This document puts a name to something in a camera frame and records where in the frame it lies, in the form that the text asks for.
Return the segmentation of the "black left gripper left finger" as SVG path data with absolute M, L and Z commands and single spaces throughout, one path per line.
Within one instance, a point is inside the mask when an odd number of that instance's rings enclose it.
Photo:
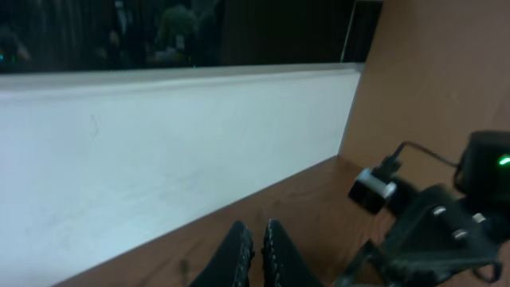
M 242 222 L 236 221 L 190 287 L 249 287 L 253 257 L 251 231 Z

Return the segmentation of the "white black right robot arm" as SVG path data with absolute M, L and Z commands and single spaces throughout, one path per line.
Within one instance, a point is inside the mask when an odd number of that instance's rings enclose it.
M 366 262 L 387 286 L 437 286 L 466 270 L 485 283 L 499 281 L 503 265 L 498 251 L 509 240 L 508 132 L 470 135 L 460 161 L 452 165 L 460 199 L 441 184 L 418 191 L 398 177 L 398 157 L 405 147 L 446 161 L 404 141 L 377 167 L 357 176 L 349 198 L 371 214 L 388 209 L 395 222 L 379 245 L 363 245 L 335 285 L 352 286 Z

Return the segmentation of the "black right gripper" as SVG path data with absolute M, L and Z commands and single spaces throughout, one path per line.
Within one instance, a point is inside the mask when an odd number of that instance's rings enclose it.
M 419 191 L 398 176 L 388 182 L 396 185 L 386 204 L 394 225 L 380 244 L 362 246 L 335 285 L 353 286 L 365 263 L 385 286 L 437 286 L 466 270 L 487 284 L 501 279 L 500 243 L 482 226 L 481 214 L 470 214 L 442 185 Z

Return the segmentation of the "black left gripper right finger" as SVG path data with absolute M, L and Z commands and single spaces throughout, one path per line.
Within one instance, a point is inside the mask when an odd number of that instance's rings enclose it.
M 261 253 L 264 287 L 323 287 L 280 221 L 269 220 Z

